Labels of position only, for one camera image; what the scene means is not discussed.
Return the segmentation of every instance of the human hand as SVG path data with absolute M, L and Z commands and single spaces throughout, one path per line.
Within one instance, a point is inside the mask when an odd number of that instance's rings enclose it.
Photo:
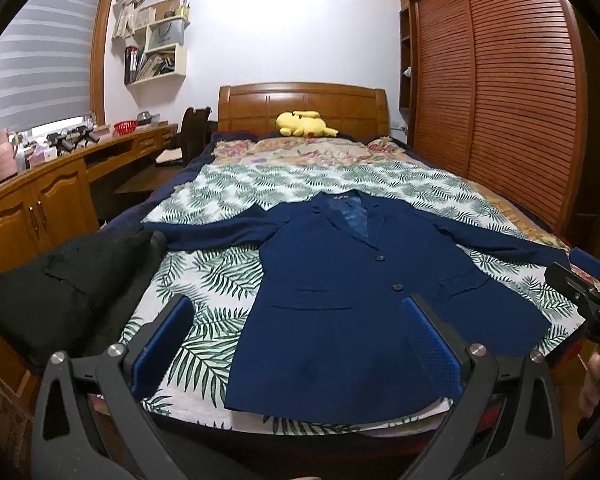
M 600 390 L 598 381 L 600 380 L 600 354 L 594 352 L 587 364 L 587 375 L 584 378 L 584 384 L 580 390 L 579 406 L 582 414 L 589 418 L 593 410 L 600 402 Z

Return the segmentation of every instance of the yellow plush toy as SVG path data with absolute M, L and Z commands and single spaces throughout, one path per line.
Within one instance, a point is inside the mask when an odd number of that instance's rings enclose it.
M 335 137 L 337 130 L 327 128 L 318 112 L 284 112 L 276 119 L 276 126 L 284 136 Z

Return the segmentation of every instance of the jacket collar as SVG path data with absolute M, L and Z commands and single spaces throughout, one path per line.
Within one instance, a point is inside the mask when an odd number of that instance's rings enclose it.
M 362 237 L 355 229 L 352 229 L 347 221 L 342 216 L 342 213 L 331 208 L 328 204 L 328 200 L 332 200 L 334 197 L 341 196 L 359 196 L 363 207 L 366 209 L 367 214 L 367 235 L 368 239 Z M 358 189 L 351 189 L 343 193 L 325 193 L 321 191 L 315 195 L 312 199 L 312 207 L 315 212 L 323 213 L 331 221 L 331 223 L 337 229 L 347 232 L 357 240 L 364 242 L 373 248 L 378 248 L 378 240 L 380 238 L 380 231 L 382 230 L 382 224 L 384 224 L 384 213 L 382 208 L 379 206 L 378 199 L 375 196 L 371 196 Z

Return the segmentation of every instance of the palm leaf pattern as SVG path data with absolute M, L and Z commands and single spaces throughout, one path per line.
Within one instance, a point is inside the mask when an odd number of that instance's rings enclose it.
M 321 191 L 349 189 L 399 198 L 446 218 L 524 237 L 464 180 L 443 170 L 402 161 L 338 168 L 205 166 L 195 181 L 178 186 L 171 197 L 149 213 L 146 221 L 211 222 L 230 218 L 253 203 L 268 208 L 279 202 L 307 200 Z M 527 298 L 551 321 L 551 330 L 538 344 L 542 352 L 551 351 L 582 322 L 575 307 L 546 286 L 544 268 L 503 262 L 471 248 L 462 250 L 478 268 Z M 411 424 L 422 418 L 406 415 L 375 425 L 330 426 L 253 414 L 245 414 L 249 422 L 244 422 L 244 418 L 235 418 L 225 410 L 223 399 L 232 358 L 261 279 L 258 251 L 252 247 L 165 256 L 120 340 L 128 341 L 140 326 L 155 319 L 173 294 L 189 296 L 195 316 L 160 392 L 147 399 L 147 409 L 175 413 L 178 418 L 199 421 L 209 427 L 290 435 L 349 433 Z M 184 394 L 189 402 L 196 403 L 195 410 L 189 412 L 187 405 L 179 400 Z

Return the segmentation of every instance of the red plastic basket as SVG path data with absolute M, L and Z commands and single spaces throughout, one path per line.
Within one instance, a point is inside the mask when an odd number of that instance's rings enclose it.
M 132 134 L 136 127 L 138 126 L 138 121 L 121 121 L 113 125 L 113 128 L 118 132 L 119 135 L 127 135 Z

